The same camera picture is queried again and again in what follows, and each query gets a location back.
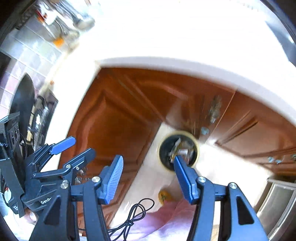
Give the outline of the yellow toothpaste carton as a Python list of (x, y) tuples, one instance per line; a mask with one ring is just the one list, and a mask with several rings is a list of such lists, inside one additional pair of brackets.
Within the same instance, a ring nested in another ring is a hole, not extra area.
[(189, 162), (191, 161), (194, 155), (194, 150), (195, 150), (195, 146), (193, 143), (183, 138), (178, 138), (173, 148), (168, 153), (168, 156), (170, 158), (170, 163), (174, 162), (175, 157), (182, 156), (186, 164), (189, 164)]

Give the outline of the round trash bin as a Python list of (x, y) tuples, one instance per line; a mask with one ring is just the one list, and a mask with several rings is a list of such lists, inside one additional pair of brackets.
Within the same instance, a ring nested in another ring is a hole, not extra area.
[(189, 167), (194, 167), (199, 159), (199, 143), (189, 132), (174, 131), (159, 144), (158, 156), (162, 165), (174, 171), (175, 157), (181, 156)]

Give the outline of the steel appliance door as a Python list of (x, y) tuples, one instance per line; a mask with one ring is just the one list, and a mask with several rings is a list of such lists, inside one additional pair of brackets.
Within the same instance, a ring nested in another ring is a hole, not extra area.
[(295, 182), (267, 179), (257, 216), (268, 240), (295, 240)]

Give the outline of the black wok pan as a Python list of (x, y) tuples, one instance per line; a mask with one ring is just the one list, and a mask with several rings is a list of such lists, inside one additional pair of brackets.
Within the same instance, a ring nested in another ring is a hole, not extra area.
[(18, 116), (18, 131), (13, 131), (12, 141), (13, 144), (17, 144), (21, 135), (26, 137), (29, 126), (29, 120), (31, 117), (31, 111), (33, 104), (35, 103), (35, 89), (30, 76), (26, 73), (22, 77), (15, 95), (11, 102), (10, 114), (19, 112)]

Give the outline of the wooden cabinet door left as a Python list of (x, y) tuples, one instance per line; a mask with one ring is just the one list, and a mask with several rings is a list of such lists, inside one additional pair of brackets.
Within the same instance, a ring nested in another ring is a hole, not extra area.
[(161, 123), (200, 137), (209, 122), (215, 96), (222, 97), (220, 116), (226, 111), (234, 90), (205, 78), (176, 73), (135, 69), (102, 68), (90, 85), (72, 121), (69, 136), (76, 139), (65, 150), (65, 164), (88, 148), (96, 157), (86, 175), (99, 174), (116, 155), (124, 158), (124, 169), (112, 202), (103, 207), (110, 223), (131, 186)]

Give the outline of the wooden cabinet door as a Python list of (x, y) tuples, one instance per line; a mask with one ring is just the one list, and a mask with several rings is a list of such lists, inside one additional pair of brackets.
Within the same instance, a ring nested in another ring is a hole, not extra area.
[(236, 92), (210, 137), (221, 149), (280, 176), (295, 176), (295, 125)]
[(205, 78), (176, 73), (135, 69), (102, 68), (90, 85), (72, 121), (69, 136), (76, 139), (65, 150), (65, 164), (88, 148), (96, 157), (86, 175), (99, 174), (116, 155), (124, 158), (124, 169), (112, 202), (103, 207), (110, 223), (131, 186), (161, 123), (200, 137), (209, 122), (215, 96), (222, 97), (220, 116), (226, 111), (234, 90)]

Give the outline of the pink trousers legs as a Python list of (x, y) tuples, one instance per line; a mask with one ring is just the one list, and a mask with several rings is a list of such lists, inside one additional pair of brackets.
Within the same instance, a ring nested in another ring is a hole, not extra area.
[(158, 211), (136, 221), (127, 240), (186, 240), (195, 209), (185, 199), (167, 202)]

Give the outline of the wooden cabinet door right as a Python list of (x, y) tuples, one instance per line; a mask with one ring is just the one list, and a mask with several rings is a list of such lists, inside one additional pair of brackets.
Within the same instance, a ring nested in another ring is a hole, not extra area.
[(236, 92), (210, 137), (221, 149), (280, 176), (295, 176), (295, 125)]

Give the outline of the blue child lock knob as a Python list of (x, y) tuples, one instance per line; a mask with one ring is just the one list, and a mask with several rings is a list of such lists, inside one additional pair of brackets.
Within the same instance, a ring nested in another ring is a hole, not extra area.
[(210, 130), (207, 127), (202, 126), (200, 130), (200, 134), (206, 136), (210, 133)]

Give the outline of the hanging steel ladle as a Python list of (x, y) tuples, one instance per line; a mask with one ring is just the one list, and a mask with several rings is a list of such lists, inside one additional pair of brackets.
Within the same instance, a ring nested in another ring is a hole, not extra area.
[(58, 1), (56, 3), (62, 15), (67, 15), (73, 22), (73, 26), (81, 31), (88, 31), (95, 25), (95, 19), (78, 1)]

